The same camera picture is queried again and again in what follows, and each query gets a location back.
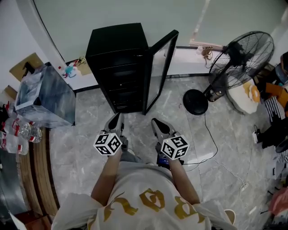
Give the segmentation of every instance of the power strip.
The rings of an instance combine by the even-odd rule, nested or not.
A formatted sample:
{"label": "power strip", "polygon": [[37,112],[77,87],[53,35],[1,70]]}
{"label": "power strip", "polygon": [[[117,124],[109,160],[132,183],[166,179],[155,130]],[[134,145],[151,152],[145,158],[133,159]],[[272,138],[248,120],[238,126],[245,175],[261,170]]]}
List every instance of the power strip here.
{"label": "power strip", "polygon": [[247,187],[248,187],[248,183],[243,184],[241,187],[241,192],[243,192],[245,189],[247,189]]}
{"label": "power strip", "polygon": [[257,144],[258,143],[258,138],[257,138],[256,132],[252,133],[252,137],[253,137],[254,143]]}

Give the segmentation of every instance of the cable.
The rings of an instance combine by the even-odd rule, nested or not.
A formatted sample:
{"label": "cable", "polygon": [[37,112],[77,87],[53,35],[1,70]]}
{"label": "cable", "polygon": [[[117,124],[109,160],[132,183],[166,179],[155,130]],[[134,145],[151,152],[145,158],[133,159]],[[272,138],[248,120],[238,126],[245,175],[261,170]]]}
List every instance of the cable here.
{"label": "cable", "polygon": [[212,64],[210,65],[210,67],[207,67],[207,60],[211,60],[213,58],[213,51],[212,51],[212,47],[211,46],[208,46],[208,47],[204,47],[203,48],[203,51],[202,51],[202,55],[203,55],[203,58],[205,59],[205,67],[207,69],[210,69]]}
{"label": "cable", "polygon": [[[213,139],[213,137],[212,137],[212,135],[211,135],[211,132],[210,132],[210,130],[208,129],[207,124],[206,124],[206,113],[204,113],[204,121],[205,121],[205,127],[206,127],[206,129],[208,130],[208,132],[209,132],[209,134],[210,134],[210,136],[211,136],[211,139],[213,140],[213,143],[214,143],[214,145],[215,145],[215,147],[216,147],[216,153],[215,153],[212,157],[210,157],[210,158],[208,158],[208,159],[204,159],[204,160],[202,160],[202,161],[199,162],[199,163],[191,163],[191,164],[197,164],[197,166],[196,166],[195,168],[189,170],[189,171],[186,171],[186,172],[191,172],[192,170],[198,168],[198,166],[199,166],[201,163],[204,163],[204,162],[212,159],[212,158],[218,153],[218,147],[217,147],[217,145],[216,145],[216,143],[215,143],[215,141],[214,141],[214,139]],[[214,160],[217,164],[223,166],[223,167],[224,167],[228,172],[230,172],[234,177],[240,179],[240,181],[242,182],[242,185],[240,186],[240,192],[239,192],[238,199],[241,201],[241,203],[242,203],[245,207],[247,207],[247,205],[244,204],[243,201],[241,200],[240,195],[241,195],[242,189],[243,189],[244,187],[247,187],[247,186],[248,186],[248,183],[245,183],[242,178],[236,176],[236,175],[235,175],[233,172],[231,172],[225,165],[220,164],[220,163],[219,163],[218,161],[216,161],[215,159],[212,159],[212,160]]]}
{"label": "cable", "polygon": [[215,153],[212,157],[210,157],[210,158],[208,158],[208,159],[204,159],[204,160],[202,160],[202,161],[199,162],[199,163],[191,163],[191,164],[197,164],[197,166],[196,166],[195,168],[189,170],[189,171],[186,171],[186,172],[191,172],[192,170],[196,169],[196,168],[199,166],[199,164],[204,163],[204,162],[208,161],[209,159],[212,159],[212,158],[218,153],[218,147],[217,147],[217,145],[216,145],[216,143],[215,143],[215,141],[214,141],[214,139],[213,139],[213,137],[212,137],[212,135],[211,135],[211,133],[210,133],[210,130],[208,129],[208,127],[207,127],[207,125],[206,125],[206,113],[204,113],[204,121],[205,121],[205,127],[206,127],[206,129],[208,130],[208,132],[209,132],[209,134],[210,134],[210,136],[211,136],[211,138],[212,138],[212,140],[213,140],[213,143],[214,143],[214,145],[215,145],[215,147],[216,147],[216,153]]}
{"label": "cable", "polygon": [[254,130],[257,133],[258,127],[256,125],[254,125]]}

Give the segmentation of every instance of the fan base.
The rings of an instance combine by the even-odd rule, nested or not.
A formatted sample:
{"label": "fan base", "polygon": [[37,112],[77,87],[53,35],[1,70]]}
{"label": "fan base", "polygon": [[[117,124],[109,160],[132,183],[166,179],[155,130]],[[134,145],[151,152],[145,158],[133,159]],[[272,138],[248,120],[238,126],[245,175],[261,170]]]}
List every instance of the fan base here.
{"label": "fan base", "polygon": [[208,100],[201,91],[196,89],[190,89],[184,94],[183,104],[193,115],[202,115],[208,109]]}

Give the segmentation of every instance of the white t-shirt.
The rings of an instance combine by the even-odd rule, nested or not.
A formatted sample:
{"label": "white t-shirt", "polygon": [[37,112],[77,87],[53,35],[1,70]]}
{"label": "white t-shirt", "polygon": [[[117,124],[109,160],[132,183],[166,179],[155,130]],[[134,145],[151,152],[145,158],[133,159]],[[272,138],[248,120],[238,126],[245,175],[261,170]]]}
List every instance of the white t-shirt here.
{"label": "white t-shirt", "polygon": [[211,230],[211,218],[215,227],[236,230],[225,214],[215,214],[209,207],[185,201],[175,188],[169,170],[120,162],[107,206],[88,195],[69,194],[57,212],[52,230],[84,224],[89,230]]}

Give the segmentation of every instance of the water bottle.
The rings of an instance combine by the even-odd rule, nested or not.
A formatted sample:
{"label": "water bottle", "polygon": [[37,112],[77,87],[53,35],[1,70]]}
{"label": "water bottle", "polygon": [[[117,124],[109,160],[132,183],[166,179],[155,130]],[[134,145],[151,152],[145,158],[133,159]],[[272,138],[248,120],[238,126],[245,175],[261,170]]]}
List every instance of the water bottle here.
{"label": "water bottle", "polygon": [[8,118],[2,122],[2,128],[6,133],[22,137],[33,143],[39,143],[42,139],[41,129],[32,126],[28,122],[21,121],[19,118]]}
{"label": "water bottle", "polygon": [[14,103],[13,102],[8,102],[8,104],[4,104],[4,107],[5,107],[9,117],[12,117],[14,119],[17,118],[17,113],[14,110]]}
{"label": "water bottle", "polygon": [[15,110],[14,102],[8,102],[7,104],[4,104],[4,108],[6,109],[8,116],[12,117],[14,119],[19,118],[22,121],[28,122],[31,125],[35,125],[35,122],[30,121],[24,117],[22,117],[20,114],[18,114]]}
{"label": "water bottle", "polygon": [[9,153],[26,155],[28,152],[28,141],[0,131],[0,148]]}

